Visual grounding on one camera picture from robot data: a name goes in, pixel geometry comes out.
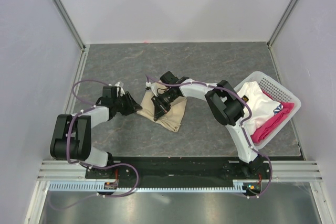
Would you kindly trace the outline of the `beige cloth napkin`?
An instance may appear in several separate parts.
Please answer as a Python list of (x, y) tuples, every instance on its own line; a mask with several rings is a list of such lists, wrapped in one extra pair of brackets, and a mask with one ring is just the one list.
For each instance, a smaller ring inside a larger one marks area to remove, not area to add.
[(137, 114), (154, 123), (160, 124), (169, 131), (178, 132), (185, 113), (187, 97), (177, 98), (171, 104), (171, 109), (168, 111), (168, 113), (160, 117), (157, 121), (154, 121), (154, 105), (151, 101), (153, 96), (154, 93), (151, 90), (146, 90), (140, 104), (142, 110), (137, 111)]

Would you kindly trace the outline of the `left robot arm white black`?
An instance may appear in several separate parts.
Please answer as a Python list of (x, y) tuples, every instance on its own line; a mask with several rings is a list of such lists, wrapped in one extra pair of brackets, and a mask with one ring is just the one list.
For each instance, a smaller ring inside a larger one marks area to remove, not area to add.
[(104, 86), (96, 103), (75, 114), (57, 116), (50, 144), (50, 155), (59, 161), (79, 164), (88, 178), (111, 178), (117, 169), (111, 153), (92, 146), (92, 129), (112, 120), (116, 114), (128, 116), (142, 110), (120, 85)]

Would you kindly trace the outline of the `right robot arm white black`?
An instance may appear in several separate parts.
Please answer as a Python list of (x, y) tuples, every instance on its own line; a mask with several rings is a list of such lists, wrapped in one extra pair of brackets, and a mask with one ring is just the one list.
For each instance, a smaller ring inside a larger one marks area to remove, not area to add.
[(225, 80), (219, 83), (195, 81), (189, 77), (178, 78), (170, 71), (162, 75), (159, 81), (147, 77), (147, 88), (154, 96), (154, 121), (166, 115), (172, 103), (178, 98), (196, 98), (206, 101), (216, 121), (225, 126), (237, 149), (241, 174), (248, 179), (257, 176), (266, 178), (270, 167), (264, 163), (265, 157), (256, 149), (247, 130), (244, 128), (244, 108), (247, 103), (238, 96)]

